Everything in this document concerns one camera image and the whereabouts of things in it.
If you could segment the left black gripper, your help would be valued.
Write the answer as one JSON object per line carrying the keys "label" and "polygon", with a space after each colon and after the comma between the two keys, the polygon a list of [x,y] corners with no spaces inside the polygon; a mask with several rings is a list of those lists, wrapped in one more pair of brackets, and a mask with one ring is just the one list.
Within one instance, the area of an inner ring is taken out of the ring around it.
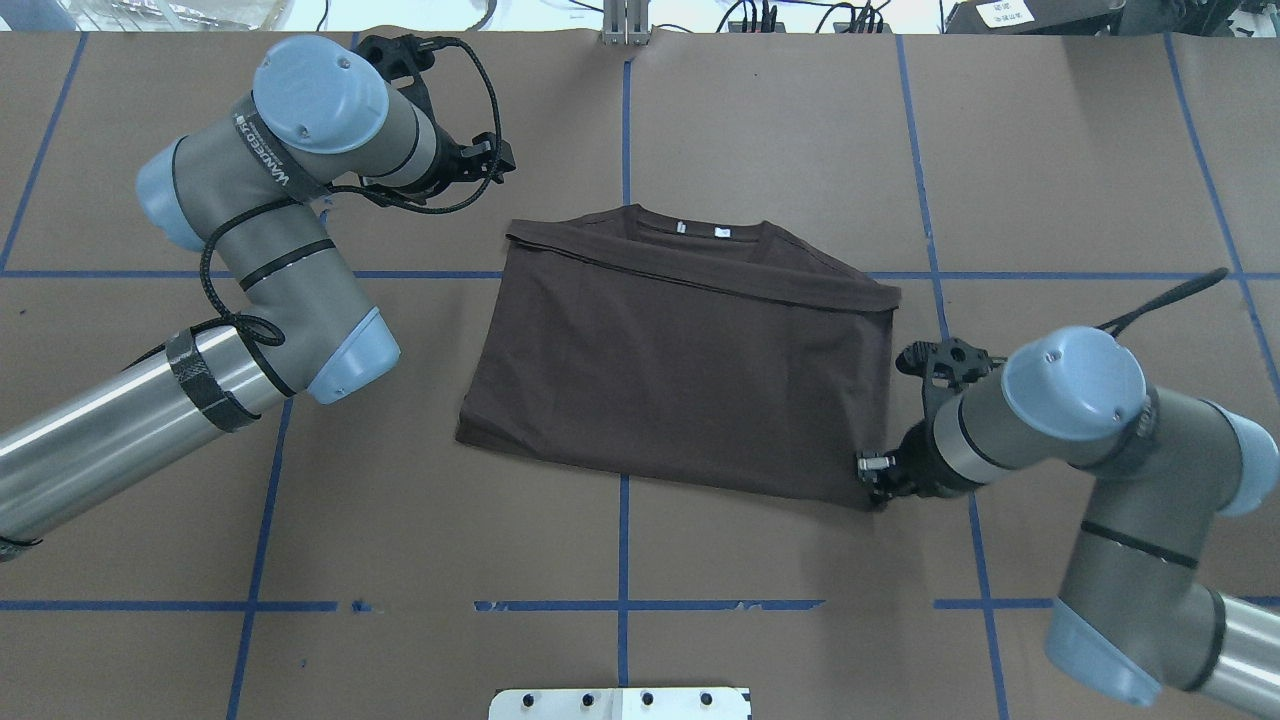
{"label": "left black gripper", "polygon": [[456,142],[445,131],[436,132],[436,154],[425,174],[425,195],[438,196],[456,183],[502,184],[516,170],[515,151],[497,132],[483,132],[470,145]]}

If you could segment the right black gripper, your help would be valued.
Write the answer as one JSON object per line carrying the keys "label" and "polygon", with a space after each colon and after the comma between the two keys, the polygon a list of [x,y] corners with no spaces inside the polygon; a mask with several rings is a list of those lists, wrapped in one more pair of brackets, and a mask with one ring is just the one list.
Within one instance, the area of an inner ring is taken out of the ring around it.
{"label": "right black gripper", "polygon": [[870,506],[887,506],[895,498],[959,498],[955,473],[928,438],[927,421],[904,434],[897,448],[856,455],[856,478]]}

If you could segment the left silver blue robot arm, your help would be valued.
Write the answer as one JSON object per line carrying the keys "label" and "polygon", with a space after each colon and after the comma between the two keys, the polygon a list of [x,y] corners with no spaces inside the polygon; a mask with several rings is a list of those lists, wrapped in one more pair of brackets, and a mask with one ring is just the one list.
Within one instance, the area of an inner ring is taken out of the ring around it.
{"label": "left silver blue robot arm", "polygon": [[224,117],[136,177],[148,220],[197,254],[209,316],[3,434],[3,560],[296,395],[334,404],[399,361],[320,201],[439,217],[513,169],[495,87],[463,38],[270,46]]}

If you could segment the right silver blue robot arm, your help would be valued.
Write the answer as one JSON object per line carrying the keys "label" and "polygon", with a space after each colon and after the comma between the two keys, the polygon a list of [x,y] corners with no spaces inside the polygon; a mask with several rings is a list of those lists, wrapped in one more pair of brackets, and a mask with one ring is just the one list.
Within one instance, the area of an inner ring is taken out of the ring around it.
{"label": "right silver blue robot arm", "polygon": [[1044,655],[1111,700],[1167,688],[1277,716],[1277,615],[1196,578],[1216,518],[1277,487],[1258,423],[1162,388],[1106,331],[1069,325],[993,359],[960,340],[906,348],[923,419],[897,448],[858,456],[874,509],[959,498],[1050,460],[1092,477]]}

